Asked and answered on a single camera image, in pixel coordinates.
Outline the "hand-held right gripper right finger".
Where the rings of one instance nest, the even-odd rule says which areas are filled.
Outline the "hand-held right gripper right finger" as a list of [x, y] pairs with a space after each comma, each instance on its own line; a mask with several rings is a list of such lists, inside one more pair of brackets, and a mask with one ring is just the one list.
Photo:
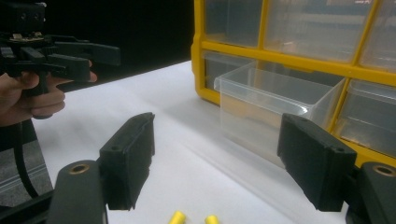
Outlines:
[[356, 151], [313, 121], [285, 113], [276, 154], [316, 209], [341, 210], [343, 180], [354, 169]]

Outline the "yellow drawer cabinet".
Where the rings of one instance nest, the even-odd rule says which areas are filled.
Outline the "yellow drawer cabinet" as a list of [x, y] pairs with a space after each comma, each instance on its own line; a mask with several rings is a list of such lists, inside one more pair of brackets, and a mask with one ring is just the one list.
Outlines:
[[254, 60], [254, 63], [276, 63], [293, 70], [303, 72], [322, 72], [343, 77], [345, 79], [344, 87], [337, 100], [337, 105], [335, 111], [332, 114], [330, 125], [324, 130], [326, 130], [329, 134], [335, 136], [338, 140], [347, 144], [349, 147], [352, 147], [358, 154], [358, 163], [377, 161], [396, 167], [396, 158], [376, 152], [367, 147], [361, 147], [355, 143], [349, 142], [342, 139], [341, 137], [336, 136], [334, 133], [334, 127], [346, 99], [349, 82], [352, 79], [396, 87], [395, 72], [387, 72], [375, 68], [364, 67], [360, 64], [361, 53], [366, 43], [366, 39], [370, 34], [370, 29], [372, 27], [372, 23], [374, 22], [375, 14], [380, 5], [380, 0], [373, 0], [373, 5], [367, 17], [361, 35], [361, 40], [358, 43], [352, 60], [348, 63], [336, 61], [322, 61], [265, 49], [263, 46], [263, 39], [265, 37], [266, 31], [269, 0], [263, 0], [258, 45], [256, 47], [242, 47], [207, 40], [205, 36], [204, 2], [205, 0], [193, 0], [195, 31], [193, 43], [191, 46], [191, 59], [192, 71], [195, 78], [195, 89], [200, 97], [211, 103], [217, 104], [220, 107], [219, 92], [215, 89], [210, 90], [205, 86], [205, 61], [203, 55], [206, 51], [215, 51], [228, 55], [245, 57]]

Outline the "clear plastic drawer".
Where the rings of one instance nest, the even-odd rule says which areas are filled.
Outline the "clear plastic drawer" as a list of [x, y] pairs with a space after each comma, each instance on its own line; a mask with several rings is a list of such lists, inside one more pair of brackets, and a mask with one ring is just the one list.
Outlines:
[[249, 63], [214, 81], [220, 94], [220, 124], [227, 137], [281, 167], [278, 137], [284, 114], [329, 127], [343, 77], [303, 72], [276, 63]]
[[205, 36], [224, 44], [256, 47], [263, 0], [205, 0]]
[[352, 60], [373, 0], [269, 0], [263, 46], [322, 61]]
[[396, 87], [352, 79], [334, 133], [396, 158]]
[[396, 73], [396, 0], [380, 0], [360, 64]]
[[242, 66], [254, 63], [254, 60], [228, 55], [225, 53], [206, 51], [203, 55], [205, 61], [205, 86], [215, 89], [215, 79]]

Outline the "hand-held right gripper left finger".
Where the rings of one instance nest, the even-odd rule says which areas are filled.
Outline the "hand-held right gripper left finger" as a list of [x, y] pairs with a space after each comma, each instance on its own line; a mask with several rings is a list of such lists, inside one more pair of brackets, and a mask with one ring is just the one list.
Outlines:
[[135, 209], [155, 154], [151, 112], [128, 119], [100, 149], [98, 159], [110, 210]]

